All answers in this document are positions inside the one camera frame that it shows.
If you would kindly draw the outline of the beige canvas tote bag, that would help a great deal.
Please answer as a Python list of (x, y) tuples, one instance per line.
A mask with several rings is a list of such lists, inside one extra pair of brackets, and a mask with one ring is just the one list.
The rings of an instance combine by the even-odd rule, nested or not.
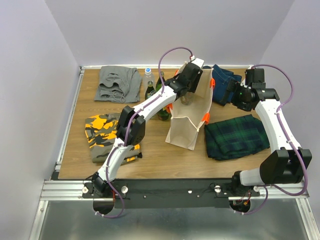
[(166, 143), (194, 150), (201, 127), (209, 123), (215, 80), (213, 69), (203, 69), (192, 104), (184, 105), (181, 97), (167, 107), (170, 110), (170, 128)]

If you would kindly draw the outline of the clear plastic water bottle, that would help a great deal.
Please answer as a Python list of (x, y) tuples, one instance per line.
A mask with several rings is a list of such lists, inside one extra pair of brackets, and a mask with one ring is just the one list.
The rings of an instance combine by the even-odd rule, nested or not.
[(144, 91), (147, 90), (149, 85), (151, 85), (152, 87), (155, 86), (155, 76), (152, 73), (152, 70), (150, 68), (146, 68), (144, 70), (144, 75), (142, 77), (142, 84), (144, 87)]

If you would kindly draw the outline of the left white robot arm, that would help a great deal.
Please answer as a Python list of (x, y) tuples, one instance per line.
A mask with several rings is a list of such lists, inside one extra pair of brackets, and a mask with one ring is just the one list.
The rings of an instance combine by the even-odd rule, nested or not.
[(162, 89), (142, 103), (126, 106), (119, 118), (113, 147), (102, 167), (92, 176), (93, 191), (101, 198), (111, 191), (111, 182), (127, 153), (145, 136), (146, 123), (159, 110), (175, 102), (186, 93), (194, 93), (203, 73), (204, 61), (196, 58), (188, 62), (182, 71), (164, 82)]

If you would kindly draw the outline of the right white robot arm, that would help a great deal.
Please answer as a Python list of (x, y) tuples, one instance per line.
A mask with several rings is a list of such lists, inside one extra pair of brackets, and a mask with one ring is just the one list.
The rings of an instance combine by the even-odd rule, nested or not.
[(248, 186), (306, 182), (311, 151), (303, 149), (293, 136), (283, 115), (283, 103), (277, 91), (266, 87), (262, 65), (246, 69), (244, 83), (230, 80), (223, 98), (226, 100), (230, 93), (233, 94), (231, 103), (238, 109), (257, 113), (271, 151), (258, 168), (235, 172), (230, 191), (241, 196), (247, 192)]

